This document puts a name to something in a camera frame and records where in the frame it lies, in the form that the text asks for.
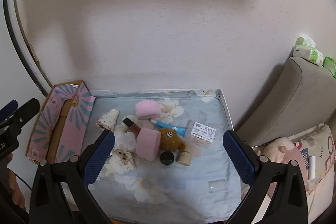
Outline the person left hand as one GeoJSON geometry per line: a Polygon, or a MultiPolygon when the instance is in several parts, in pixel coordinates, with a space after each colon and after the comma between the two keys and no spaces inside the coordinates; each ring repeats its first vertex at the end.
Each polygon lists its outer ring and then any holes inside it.
{"type": "Polygon", "coordinates": [[[12,201],[15,205],[19,206],[20,208],[24,209],[26,205],[25,197],[17,183],[16,176],[12,170],[9,170],[9,186],[12,190],[12,201]]]}

